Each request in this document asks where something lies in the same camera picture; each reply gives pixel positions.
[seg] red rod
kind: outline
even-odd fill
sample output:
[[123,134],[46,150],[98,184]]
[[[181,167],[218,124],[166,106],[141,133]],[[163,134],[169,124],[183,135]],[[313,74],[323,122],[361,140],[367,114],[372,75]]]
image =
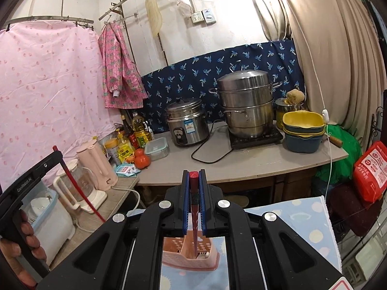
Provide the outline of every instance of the red rod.
[[[53,148],[54,151],[55,150],[58,150],[57,146],[54,145]],[[66,163],[64,162],[64,160],[62,160],[60,162],[60,165],[62,166],[63,170],[66,172],[68,178],[70,179],[71,183],[74,185],[74,187],[77,189],[78,193],[82,196],[82,198],[86,201],[86,203],[90,206],[90,208],[93,210],[93,212],[95,212],[95,214],[102,220],[102,222],[106,222],[106,220],[101,216],[101,214],[95,209],[95,207],[93,206],[93,204],[88,200],[88,198],[86,197],[86,195],[83,193],[83,191],[81,190],[81,188],[78,186],[77,184],[77,181],[75,181],[75,179],[73,178],[73,176],[71,175],[71,172],[70,170],[67,168],[66,166]]]
[[191,193],[191,216],[192,216],[192,233],[193,233],[193,252],[197,258],[197,223],[199,212],[199,173],[191,171],[190,176],[190,193]]

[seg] electric kettle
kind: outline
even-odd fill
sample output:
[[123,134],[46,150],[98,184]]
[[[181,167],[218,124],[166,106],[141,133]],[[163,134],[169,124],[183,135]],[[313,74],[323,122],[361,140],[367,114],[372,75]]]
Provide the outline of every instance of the electric kettle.
[[107,191],[118,182],[117,174],[103,154],[96,139],[82,144],[76,152],[82,165],[95,174],[97,190]]

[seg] pink plastic basket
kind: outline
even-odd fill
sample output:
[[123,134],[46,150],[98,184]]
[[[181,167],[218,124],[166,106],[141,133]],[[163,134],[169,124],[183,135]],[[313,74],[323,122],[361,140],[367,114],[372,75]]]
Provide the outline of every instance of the pink plastic basket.
[[202,236],[201,231],[197,232],[197,236],[198,253],[209,252],[207,258],[195,257],[194,235],[192,231],[188,231],[184,238],[164,238],[163,264],[185,270],[215,270],[219,264],[219,253],[216,247],[209,238]]

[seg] beige curtain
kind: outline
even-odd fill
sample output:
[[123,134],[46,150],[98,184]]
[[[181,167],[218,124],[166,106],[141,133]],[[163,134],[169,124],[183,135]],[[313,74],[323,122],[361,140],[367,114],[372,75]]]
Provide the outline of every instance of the beige curtain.
[[268,41],[291,37],[290,23],[282,0],[254,0]]
[[318,113],[323,109],[313,58],[330,123],[349,130],[364,150],[372,113],[387,87],[378,38],[366,8],[361,0],[282,1],[304,73],[308,107]]

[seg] metal pot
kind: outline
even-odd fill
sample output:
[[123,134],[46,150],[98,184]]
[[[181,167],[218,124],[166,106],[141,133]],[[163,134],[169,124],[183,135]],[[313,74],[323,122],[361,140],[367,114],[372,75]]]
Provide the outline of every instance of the metal pot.
[[226,122],[229,130],[241,138],[254,138],[263,135],[273,125],[273,101],[246,108],[226,108]]
[[177,99],[165,111],[175,145],[190,146],[208,137],[206,111],[200,99]]
[[223,107],[243,108],[271,101],[273,89],[282,82],[271,84],[265,71],[244,70],[224,75],[217,84],[218,88],[211,88],[209,92],[219,94]]
[[292,105],[286,102],[287,98],[278,98],[275,101],[275,107],[276,107],[276,120],[277,120],[277,128],[282,130],[283,123],[282,123],[282,117],[285,113],[291,112],[291,111],[298,111],[301,110],[301,103],[298,103],[296,105]]

